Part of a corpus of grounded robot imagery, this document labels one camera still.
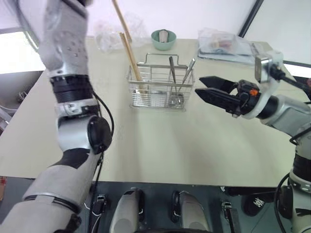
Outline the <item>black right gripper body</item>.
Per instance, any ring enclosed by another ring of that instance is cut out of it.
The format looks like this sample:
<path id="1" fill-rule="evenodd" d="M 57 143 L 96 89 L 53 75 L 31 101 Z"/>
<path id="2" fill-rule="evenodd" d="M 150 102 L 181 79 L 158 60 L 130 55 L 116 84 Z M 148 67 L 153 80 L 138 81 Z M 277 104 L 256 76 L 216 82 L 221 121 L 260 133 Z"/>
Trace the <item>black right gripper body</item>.
<path id="1" fill-rule="evenodd" d="M 237 93 L 233 95 L 232 116 L 239 117 L 251 112 L 259 100 L 258 86 L 252 82 L 240 80 L 234 82 L 233 90 L 236 90 Z"/>

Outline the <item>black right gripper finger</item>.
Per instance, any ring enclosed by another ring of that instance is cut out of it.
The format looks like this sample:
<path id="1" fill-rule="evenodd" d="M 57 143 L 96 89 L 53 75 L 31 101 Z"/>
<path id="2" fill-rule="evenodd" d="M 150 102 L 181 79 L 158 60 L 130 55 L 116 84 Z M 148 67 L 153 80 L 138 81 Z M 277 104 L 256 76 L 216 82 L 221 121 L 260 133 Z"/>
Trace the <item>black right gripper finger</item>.
<path id="1" fill-rule="evenodd" d="M 238 86 L 236 82 L 232 82 L 218 76 L 201 77 L 199 78 L 199 81 L 201 81 L 207 88 L 214 88 L 228 94 L 230 94 L 231 91 Z"/>
<path id="2" fill-rule="evenodd" d="M 224 109 L 226 112 L 234 114 L 240 107 L 240 99 L 230 95 L 225 91 L 215 88 L 198 88 L 195 93 L 206 103 Z"/>

